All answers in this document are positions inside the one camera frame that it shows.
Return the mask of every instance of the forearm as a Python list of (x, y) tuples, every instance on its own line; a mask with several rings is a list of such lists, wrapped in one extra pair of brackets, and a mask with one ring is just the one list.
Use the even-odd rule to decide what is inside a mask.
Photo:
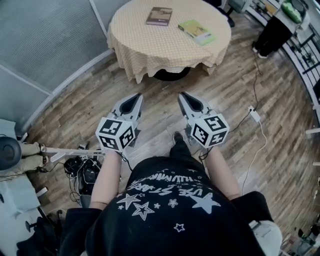
[(213, 185), (229, 200), (240, 197), (239, 184), (217, 147), (212, 148), (205, 163)]
[(115, 151), (109, 150), (95, 181), (90, 208), (103, 210), (107, 204), (117, 195), (120, 182), (121, 156)]

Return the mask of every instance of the black sleeve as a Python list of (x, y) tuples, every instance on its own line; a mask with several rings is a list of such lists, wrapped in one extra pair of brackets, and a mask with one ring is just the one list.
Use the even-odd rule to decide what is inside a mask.
[(273, 219), (269, 212), (266, 198), (260, 192), (254, 191), (231, 200), (231, 203), (250, 223), (252, 221), (271, 221)]
[(66, 213), (61, 235), (60, 256), (79, 256), (85, 251), (88, 230), (102, 211), (93, 208), (73, 208)]

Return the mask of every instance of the green object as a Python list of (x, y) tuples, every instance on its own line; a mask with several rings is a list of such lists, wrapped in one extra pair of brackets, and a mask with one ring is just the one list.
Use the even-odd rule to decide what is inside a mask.
[(284, 3), (282, 3), (281, 9), (296, 24), (301, 24), (303, 22), (304, 16), (306, 15), (306, 11), (303, 7), (303, 11), (298, 11), (290, 0), (287, 0)]
[(217, 39), (208, 29), (194, 19), (178, 24), (178, 28), (191, 36), (201, 46), (207, 45)]

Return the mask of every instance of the person wearing black t-shirt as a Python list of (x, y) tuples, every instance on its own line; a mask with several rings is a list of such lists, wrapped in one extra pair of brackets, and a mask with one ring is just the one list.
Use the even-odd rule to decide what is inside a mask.
[(67, 211), (59, 255), (277, 256), (282, 236), (264, 196), (240, 195), (217, 147), (208, 177), (179, 132), (174, 141), (169, 157), (138, 163), (120, 194), (122, 158), (108, 151), (89, 208)]

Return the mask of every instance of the brown book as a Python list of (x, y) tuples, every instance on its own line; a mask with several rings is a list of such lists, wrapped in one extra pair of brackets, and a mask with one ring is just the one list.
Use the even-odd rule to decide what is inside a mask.
[(165, 7), (153, 7), (148, 19), (146, 20), (147, 25), (160, 25), (168, 26), (172, 14), (171, 8)]

